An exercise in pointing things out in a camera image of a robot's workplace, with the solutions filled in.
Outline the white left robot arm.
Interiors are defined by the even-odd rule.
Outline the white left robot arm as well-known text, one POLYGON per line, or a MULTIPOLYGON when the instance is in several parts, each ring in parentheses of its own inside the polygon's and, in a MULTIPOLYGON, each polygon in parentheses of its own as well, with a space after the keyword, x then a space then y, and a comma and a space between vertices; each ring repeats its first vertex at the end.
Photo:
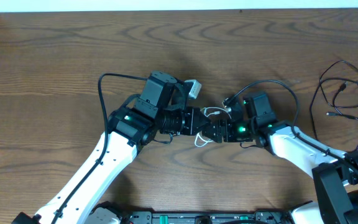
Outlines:
POLYGON ((197 98, 199 81, 159 71, 143 81, 142 93, 129 96, 111 114, 99 95, 104 132, 95 149, 51 201, 33 216, 21 212, 14 223, 84 223, 113 180, 157 133, 195 136, 210 125, 199 108, 187 105, 197 98))

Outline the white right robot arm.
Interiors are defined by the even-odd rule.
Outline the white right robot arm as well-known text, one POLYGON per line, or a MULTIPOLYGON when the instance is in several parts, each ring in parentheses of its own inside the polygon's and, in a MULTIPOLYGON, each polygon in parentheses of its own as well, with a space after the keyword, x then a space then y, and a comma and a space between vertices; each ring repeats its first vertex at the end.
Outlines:
POLYGON ((286 223, 358 223, 358 151, 333 149, 279 121, 264 92, 249 93, 202 134, 214 142, 255 142, 285 159, 314 182, 317 202, 291 209, 286 223))

